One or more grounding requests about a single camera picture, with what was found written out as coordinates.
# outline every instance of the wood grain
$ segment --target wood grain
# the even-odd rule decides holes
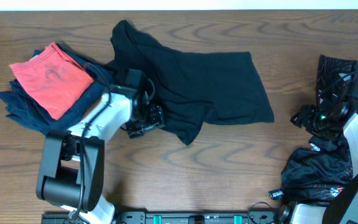
[[[189,147],[161,130],[133,140],[118,132],[106,149],[104,195],[148,210],[279,206],[267,192],[310,138],[290,116],[314,103],[320,54],[358,60],[358,11],[0,12],[0,91],[14,79],[10,63],[51,41],[112,60],[109,38],[121,19],[184,52],[250,51],[275,123],[204,124]],[[39,223],[45,211],[59,211],[35,196],[44,137],[6,119],[4,107],[0,100],[0,223]]]

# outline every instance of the black cable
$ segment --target black cable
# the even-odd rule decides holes
[[[256,205],[260,205],[260,204],[267,205],[267,206],[269,206],[271,209],[273,209],[273,208],[272,208],[268,203],[266,203],[266,202],[256,202],[256,203],[254,203],[254,204],[249,208],[249,210],[248,210],[248,219],[249,219],[253,224],[258,224],[258,223],[256,223],[256,222],[254,221],[254,218],[253,218],[253,217],[251,218],[251,210],[252,210]],[[277,214],[274,215],[273,221],[271,221],[270,223],[266,223],[266,224],[273,224],[273,223],[275,222],[275,220],[276,220],[276,217],[277,217]]]
[[[88,220],[85,220],[81,216],[78,216],[78,219],[82,222],[82,224],[91,224]],[[66,220],[63,221],[63,224],[73,224],[73,222],[71,222],[69,219],[66,219]]]
[[[155,86],[154,86],[154,82],[153,82],[150,78],[147,78],[147,81],[149,81],[149,82],[152,84],[152,87],[153,87],[153,92],[152,92],[152,94],[150,95],[149,100],[147,100],[147,104],[149,104],[150,101],[152,101],[152,99],[154,98],[154,95],[155,95]]]
[[[106,80],[106,78],[102,75],[102,73],[99,71],[98,68],[96,68],[93,64],[85,62],[84,63],[84,69],[86,69],[88,66],[94,68],[94,73],[103,80],[104,86],[107,88],[107,91],[109,93],[109,99],[108,102],[102,107],[101,110],[99,110],[86,124],[84,127],[84,130],[81,135],[80,139],[80,175],[81,175],[81,189],[80,189],[80,200],[78,202],[78,206],[76,211],[72,211],[68,214],[69,221],[74,221],[78,218],[80,211],[82,210],[82,204],[84,201],[84,193],[85,193],[85,165],[84,165],[84,153],[85,153],[85,136],[88,130],[90,129],[90,126],[92,125],[93,121],[110,105],[111,102],[111,90],[109,82]]]
[[[340,81],[345,79],[346,77],[349,77],[350,75],[358,74],[358,71],[347,73],[346,75],[342,76],[340,79],[336,80],[333,84],[331,84],[329,87],[327,87],[325,90],[323,90],[321,93],[318,93],[319,96],[322,96],[324,93],[326,93],[328,90],[330,90],[332,87],[334,87],[336,84],[338,84]]]

